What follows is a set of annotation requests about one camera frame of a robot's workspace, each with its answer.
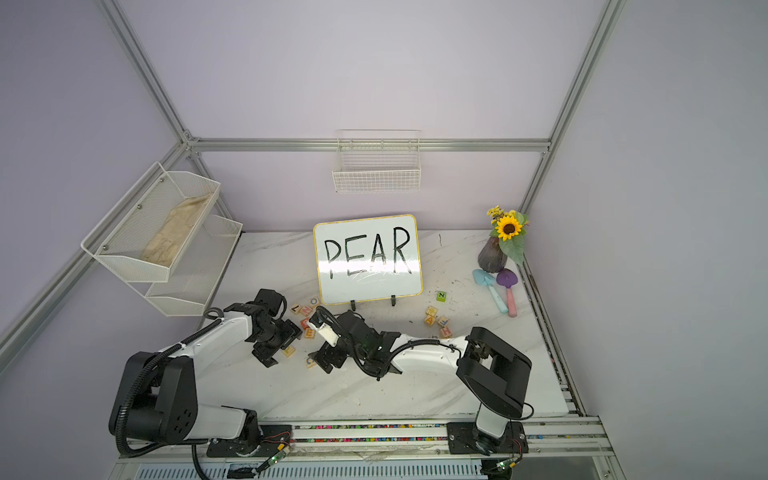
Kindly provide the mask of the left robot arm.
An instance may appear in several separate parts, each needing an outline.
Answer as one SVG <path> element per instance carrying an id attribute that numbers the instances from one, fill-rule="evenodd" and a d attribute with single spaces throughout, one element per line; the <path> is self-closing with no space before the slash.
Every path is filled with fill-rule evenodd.
<path id="1" fill-rule="evenodd" d="M 286 319 L 287 301 L 275 290 L 261 289 L 248 302 L 208 308 L 207 325 L 157 352 L 138 352 L 126 362 L 108 430 L 123 457 L 135 458 L 167 446 L 221 441 L 238 456 L 254 454 L 266 436 L 257 413 L 245 407 L 201 401 L 197 381 L 212 363 L 240 344 L 266 368 L 275 355 L 302 335 Z"/>

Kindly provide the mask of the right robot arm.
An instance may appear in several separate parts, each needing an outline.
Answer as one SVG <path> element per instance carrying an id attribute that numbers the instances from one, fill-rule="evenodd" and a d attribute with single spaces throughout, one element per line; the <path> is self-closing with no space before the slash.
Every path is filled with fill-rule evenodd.
<path id="1" fill-rule="evenodd" d="M 308 325 L 324 340 L 310 358 L 328 374 L 348 359 L 376 380 L 411 371 L 454 373 L 480 402 L 475 428 L 489 440 L 502 439 L 510 422 L 529 417 L 532 361 L 484 327 L 472 328 L 465 337 L 416 338 L 379 332 L 353 310 L 334 315 L 322 306 Z"/>

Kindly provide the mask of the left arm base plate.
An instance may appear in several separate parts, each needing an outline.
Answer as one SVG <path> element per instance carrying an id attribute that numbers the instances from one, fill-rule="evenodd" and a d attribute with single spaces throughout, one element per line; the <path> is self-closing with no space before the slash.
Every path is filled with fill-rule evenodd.
<path id="1" fill-rule="evenodd" d="M 243 433 L 235 439 L 214 439 L 208 446 L 208 458 L 268 458 L 281 445 L 287 447 L 293 436 L 289 424 L 260 424 L 254 434 Z"/>

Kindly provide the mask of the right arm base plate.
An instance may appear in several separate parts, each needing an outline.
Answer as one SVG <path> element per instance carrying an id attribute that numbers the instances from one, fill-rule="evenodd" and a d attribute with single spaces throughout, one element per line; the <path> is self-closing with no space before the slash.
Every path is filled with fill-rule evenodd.
<path id="1" fill-rule="evenodd" d="M 520 422 L 509 421 L 504 433 L 492 437 L 483 433 L 472 422 L 450 422 L 446 426 L 448 448 L 451 454 L 520 454 L 529 452 L 527 436 Z"/>

